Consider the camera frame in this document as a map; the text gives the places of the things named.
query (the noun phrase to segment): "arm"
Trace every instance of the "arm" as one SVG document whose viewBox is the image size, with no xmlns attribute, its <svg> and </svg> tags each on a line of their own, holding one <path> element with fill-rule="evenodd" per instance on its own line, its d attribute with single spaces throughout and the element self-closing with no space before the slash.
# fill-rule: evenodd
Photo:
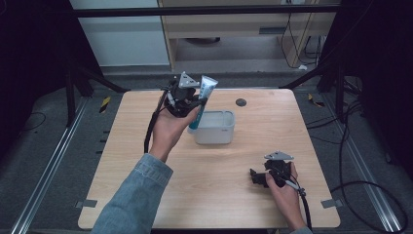
<svg viewBox="0 0 413 234">
<path fill-rule="evenodd" d="M 197 116 L 185 118 L 161 111 L 153 131 L 149 154 L 143 157 L 104 207 L 92 233 L 150 233 L 162 195 L 172 175 L 165 162 L 183 130 Z"/>
<path fill-rule="evenodd" d="M 291 174 L 294 177 L 298 177 L 293 163 L 291 163 Z M 285 217 L 285 221 L 288 225 L 289 230 L 294 234 L 312 233 L 306 226 L 306 223 L 304 222 L 304 219 L 301 215 L 297 191 L 288 185 L 284 187 L 278 187 L 274 182 L 272 176 L 270 176 L 269 174 L 265 174 L 265 176 L 276 205 L 282 215 Z"/>
</svg>

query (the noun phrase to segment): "round black object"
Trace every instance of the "round black object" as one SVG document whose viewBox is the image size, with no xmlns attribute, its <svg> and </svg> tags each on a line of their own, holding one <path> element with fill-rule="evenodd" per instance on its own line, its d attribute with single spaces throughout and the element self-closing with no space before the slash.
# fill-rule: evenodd
<svg viewBox="0 0 413 234">
<path fill-rule="evenodd" d="M 236 104 L 237 106 L 246 106 L 246 100 L 243 99 L 243 98 L 238 98 L 238 99 L 235 101 L 235 104 Z"/>
</svg>

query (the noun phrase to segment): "wall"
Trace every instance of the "wall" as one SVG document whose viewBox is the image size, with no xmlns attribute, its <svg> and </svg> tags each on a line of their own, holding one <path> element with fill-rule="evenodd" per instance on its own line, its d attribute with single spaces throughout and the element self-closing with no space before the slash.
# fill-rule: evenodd
<svg viewBox="0 0 413 234">
<path fill-rule="evenodd" d="M 74 9 L 158 7 L 156 0 L 70 0 Z M 169 66 L 160 17 L 79 19 L 102 70 Z"/>
</svg>

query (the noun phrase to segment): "plastic container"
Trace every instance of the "plastic container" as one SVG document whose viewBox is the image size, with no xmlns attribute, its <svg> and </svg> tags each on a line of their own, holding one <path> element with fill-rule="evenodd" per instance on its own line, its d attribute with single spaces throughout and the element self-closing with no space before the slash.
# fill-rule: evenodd
<svg viewBox="0 0 413 234">
<path fill-rule="evenodd" d="M 198 129 L 195 142 L 198 144 L 226 144 L 233 139 L 235 115 L 229 110 L 205 111 Z"/>
</svg>

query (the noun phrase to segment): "floor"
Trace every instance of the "floor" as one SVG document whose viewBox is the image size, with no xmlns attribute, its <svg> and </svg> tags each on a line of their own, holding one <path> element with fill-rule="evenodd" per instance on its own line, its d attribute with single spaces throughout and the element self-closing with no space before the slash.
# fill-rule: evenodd
<svg viewBox="0 0 413 234">
<path fill-rule="evenodd" d="M 310 57 L 317 43 L 309 43 L 307 55 Z M 302 60 L 313 62 L 313 58 Z M 107 76 L 114 83 L 133 90 L 158 89 L 173 75 L 182 71 L 198 78 L 208 74 L 217 79 L 220 88 L 262 87 L 277 88 L 285 85 L 306 70 L 291 68 L 283 58 L 282 50 L 275 37 L 263 38 L 221 38 L 217 43 L 203 40 L 181 40 L 179 42 L 176 67 L 168 72 L 145 72 L 132 76 Z M 388 164 L 386 152 L 371 128 L 368 119 L 357 107 L 357 96 L 345 95 L 346 108 L 354 106 L 349 114 L 348 131 L 345 143 L 341 144 L 345 125 L 337 121 L 322 125 L 333 119 L 334 90 L 319 94 L 315 88 L 318 78 L 309 80 L 294 90 L 304 121 L 319 157 L 323 173 L 330 189 L 344 181 L 373 181 L 384 186 L 397 199 L 383 190 L 367 185 L 352 185 L 345 189 L 347 202 L 340 191 L 332 192 L 333 198 L 344 203 L 338 208 L 342 223 L 328 230 L 314 230 L 315 233 L 377 233 L 374 228 L 397 230 L 404 225 L 400 203 L 408 216 L 412 216 L 413 183 L 399 165 Z M 357 78 L 349 81 L 358 84 Z M 76 98 L 78 106 L 85 105 L 83 117 L 76 131 L 70 137 L 67 148 L 62 149 L 61 157 L 54 162 L 58 165 L 47 180 L 47 189 L 39 195 L 40 202 L 34 206 L 33 214 L 27 216 L 28 233 L 87 233 L 77 225 L 79 202 L 86 199 L 94 171 L 97 167 L 108 131 L 116 115 L 122 94 L 116 94 L 97 83 L 92 98 Z M 313 95 L 309 101 L 308 94 Z M 111 97 L 108 108 L 99 113 L 102 101 Z M 45 169 L 55 155 L 56 146 L 66 129 L 65 92 L 58 90 L 41 97 L 33 107 L 25 130 L 12 147 L 9 156 L 1 162 L 0 171 L 0 233 L 10 233 L 15 226 L 30 196 L 36 190 Z M 366 219 L 368 226 L 349 210 Z M 208 233 L 267 233 L 271 230 L 226 230 Z M 408 227 L 404 233 L 413 233 Z"/>
</svg>

